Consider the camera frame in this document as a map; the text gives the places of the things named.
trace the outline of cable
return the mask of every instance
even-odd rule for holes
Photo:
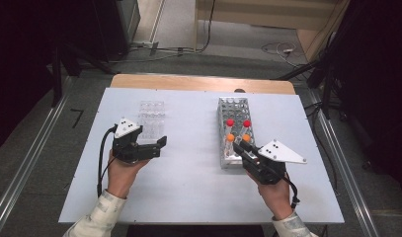
[[[203,11],[204,15],[203,15],[203,24],[202,24],[202,29],[203,29],[203,34],[206,35],[206,11]]]
[[[105,173],[108,170],[109,166],[111,166],[112,162],[114,162],[114,160],[116,160],[117,157],[114,157],[114,159],[112,159],[111,161],[109,161],[108,165],[106,166],[105,170],[103,171],[102,176],[100,177],[101,180],[103,180],[103,177],[105,177]]]
[[[316,109],[314,110],[314,112],[312,113],[311,131],[312,131],[312,133],[314,134],[315,138],[317,138],[317,141],[320,143],[321,147],[323,148],[324,153],[325,153],[326,156],[327,156],[327,160],[329,161],[330,167],[331,167],[331,169],[332,169],[332,171],[333,171],[333,179],[334,179],[334,185],[333,185],[333,186],[334,186],[334,190],[335,190],[336,194],[338,194],[338,191],[337,191],[337,187],[338,187],[338,186],[337,186],[337,185],[338,185],[337,172],[336,172],[336,169],[335,169],[335,167],[334,167],[333,160],[332,160],[331,157],[329,156],[329,153],[327,152],[326,147],[323,145],[323,142],[321,141],[320,137],[317,135],[317,131],[316,131],[316,129],[315,129],[315,122],[317,121],[317,116],[318,116],[318,113],[319,113],[320,110],[321,110],[321,107],[322,107],[322,103],[321,103],[321,105],[317,106],[317,108],[316,108]]]
[[[103,163],[103,153],[104,153],[104,149],[105,149],[106,138],[108,137],[109,133],[115,132],[117,130],[117,128],[118,128],[118,126],[115,124],[114,127],[111,127],[106,131],[106,133],[105,133],[105,135],[103,136],[103,139],[102,139],[102,144],[100,146],[99,172],[98,172],[98,176],[97,176],[97,180],[98,180],[98,183],[97,183],[97,195],[98,195],[98,197],[102,194],[102,179],[103,179],[103,176],[102,176],[102,163]]]
[[[272,169],[271,167],[269,167],[269,166],[267,166],[267,165],[263,165],[263,167],[267,170],[267,171],[269,171],[269,172],[271,172],[272,174],[274,174],[275,176],[277,176],[278,178],[280,178],[280,179],[282,179],[282,180],[284,180],[285,182],[287,182],[288,184],[290,184],[290,187],[292,188],[292,190],[293,190],[293,197],[292,197],[292,203],[290,204],[290,207],[292,208],[292,209],[295,209],[296,208],[296,205],[300,202],[300,200],[298,199],[298,189],[296,188],[296,185],[293,183],[293,182],[291,182],[290,181],[290,179],[289,179],[289,174],[286,172],[286,174],[287,174],[287,177],[285,177],[285,176],[281,176],[281,175],[279,175],[278,174],[278,172],[276,172],[274,169]]]
[[[324,237],[324,235],[327,234],[329,236],[329,230],[328,230],[328,225],[324,225],[323,230],[321,231],[320,237]]]
[[[154,60],[161,60],[161,59],[172,57],[172,56],[179,56],[179,55],[184,55],[184,54],[195,54],[195,53],[204,52],[206,50],[206,48],[209,46],[209,42],[210,42],[210,28],[211,28],[211,25],[212,25],[212,17],[213,17],[213,12],[214,12],[214,9],[215,9],[215,2],[216,2],[216,0],[213,0],[213,2],[212,2],[212,8],[210,10],[210,15],[209,15],[209,23],[208,23],[208,26],[207,26],[207,40],[206,40],[206,43],[204,44],[203,48],[195,49],[195,51],[193,51],[193,49],[191,47],[158,47],[158,48],[155,48],[155,50],[165,50],[165,51],[174,51],[174,52],[183,51],[183,52],[186,52],[186,53],[179,53],[177,55],[169,55],[169,56],[164,56],[164,57],[154,58],[154,59],[147,59],[147,60],[126,60],[126,61],[132,61],[132,62],[154,61]],[[140,47],[145,48],[145,49],[151,49],[151,48],[145,47],[145,46],[140,46]]]
[[[309,48],[311,48],[311,46],[314,44],[314,42],[315,42],[315,40],[317,39],[317,37],[323,32],[324,29],[326,29],[327,25],[328,25],[329,22],[330,22],[331,17],[332,17],[333,14],[334,14],[334,11],[336,10],[336,7],[339,5],[339,2],[340,2],[340,0],[337,0],[336,5],[334,6],[332,12],[330,13],[330,16],[329,16],[329,18],[327,19],[326,24],[325,24],[324,27],[317,33],[317,35],[315,35],[314,39],[312,39],[311,44],[310,44],[309,47],[305,50],[305,54],[308,52]],[[343,10],[345,9],[346,6],[347,6],[347,4],[345,4],[345,6],[342,8],[342,11],[340,11],[339,15],[338,15],[337,18],[336,18],[336,21],[337,21],[337,19],[339,19],[340,15],[342,14],[342,12],[343,12]]]
[[[267,46],[272,45],[272,44],[277,44],[276,52],[269,52],[269,51],[268,51]],[[290,45],[290,48],[289,48],[289,49],[291,49],[291,51],[288,52],[288,53],[286,53],[286,56],[283,56],[283,55],[281,54],[281,52],[280,52],[280,46],[281,46],[281,45],[286,45],[286,44]],[[294,70],[295,68],[297,68],[297,67],[299,67],[299,66],[302,65],[302,64],[294,64],[294,63],[292,63],[292,62],[290,62],[290,61],[287,60],[287,58],[288,58],[290,55],[295,55],[293,52],[296,50],[296,44],[293,43],[293,42],[288,42],[288,41],[286,41],[286,42],[269,42],[269,43],[267,43],[267,44],[261,46],[261,50],[262,50],[263,52],[265,52],[265,53],[268,53],[268,54],[277,54],[283,61],[285,61],[287,64],[293,66],[293,69],[292,69],[292,70]],[[308,78],[307,78],[303,73],[301,73],[301,75],[302,75],[302,77],[303,77],[305,80],[308,80]]]
[[[311,108],[311,107],[320,106],[321,104],[323,104],[323,103],[322,103],[322,102],[317,102],[317,103],[315,103],[315,104],[312,104],[312,105],[309,105],[309,106],[304,107],[304,109],[307,110],[307,109],[309,109],[309,108]]]

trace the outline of white tabletop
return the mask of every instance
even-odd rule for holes
[[[307,160],[286,164],[307,223],[344,218],[298,96],[200,91],[105,91],[59,222],[75,222],[97,201],[99,149],[105,132],[122,117],[137,121],[140,101],[164,101],[167,145],[136,178],[120,217],[125,223],[260,224],[272,213],[244,170],[221,170],[216,109],[219,97],[247,97],[257,145],[276,138]],[[106,141],[104,166],[113,136]],[[107,178],[103,182],[107,187]]]

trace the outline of sleeve cuff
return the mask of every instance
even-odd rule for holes
[[[286,219],[272,221],[280,236],[314,236],[295,211]]]
[[[106,224],[107,227],[115,226],[125,203],[126,199],[115,197],[104,190],[99,196],[99,201],[90,214],[90,218]]]

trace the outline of hand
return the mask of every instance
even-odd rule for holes
[[[109,162],[115,159],[112,150],[109,155]],[[124,163],[115,159],[108,168],[108,192],[118,198],[125,199],[129,189],[135,181],[136,174],[144,167],[149,160],[138,161],[135,164]]]
[[[289,203],[289,184],[287,182],[280,180],[275,185],[262,185],[249,172],[247,175],[256,182],[259,194],[276,220],[285,219],[293,213]]]

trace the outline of wooden table edge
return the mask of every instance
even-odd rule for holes
[[[295,95],[288,81],[228,78],[213,76],[183,76],[167,74],[118,74],[112,88],[138,88],[157,90],[234,92]]]

